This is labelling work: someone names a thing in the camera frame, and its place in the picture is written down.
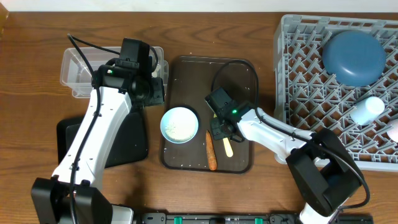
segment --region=blue plate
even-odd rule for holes
[[[349,86],[366,86],[376,82],[384,70],[386,53],[372,35],[346,31],[332,38],[323,49],[326,71]]]

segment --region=carrot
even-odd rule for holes
[[[216,154],[214,153],[213,141],[209,131],[206,131],[206,152],[210,170],[217,170]]]

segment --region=transparent container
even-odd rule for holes
[[[106,49],[120,52],[121,47],[105,47]],[[119,55],[105,52],[93,47],[80,48],[86,56],[93,70],[97,70],[101,65],[104,65],[112,58],[118,58]],[[163,79],[164,91],[166,93],[167,82],[169,79],[169,65],[164,60],[163,49],[161,47],[154,47],[158,56],[158,63],[156,70],[152,73],[153,77],[160,77]],[[154,53],[149,52],[152,56],[152,63],[155,63]],[[66,49],[63,53],[60,83],[64,86],[69,86],[72,89],[72,95],[76,98],[89,98],[93,89],[91,86],[91,74],[75,48]]]

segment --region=white bottle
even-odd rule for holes
[[[387,125],[392,126],[392,128],[387,131],[388,136],[391,140],[398,142],[398,119],[388,122]]]
[[[359,125],[368,125],[372,123],[381,113],[383,113],[384,102],[371,96],[355,104],[356,109],[350,114],[351,119]]]

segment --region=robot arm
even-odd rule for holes
[[[90,186],[102,189],[102,176],[105,162],[112,148],[116,133],[129,114],[131,100],[128,94],[119,93],[117,88],[100,87],[101,111],[96,120],[90,136],[83,148],[78,162],[75,184],[81,184],[83,180],[89,181]],[[97,104],[96,91],[93,90],[90,96],[90,103],[86,115],[80,125],[79,131],[59,166],[54,170],[52,176],[57,176],[58,181],[69,183],[73,163],[77,150],[80,147],[83,136],[93,119]]]
[[[250,103],[239,105],[222,88],[213,91],[205,101],[217,115],[211,120],[214,140],[237,141],[235,136],[239,136],[255,141],[272,150],[279,162],[288,164],[307,203],[300,214],[302,223],[329,223],[340,206],[360,188],[361,182],[354,172],[362,179],[363,175],[333,131],[322,129],[313,133],[293,128]],[[296,138],[286,133],[294,133]],[[325,154],[317,146],[327,148],[333,155]],[[330,162],[319,171],[314,164],[317,159]]]

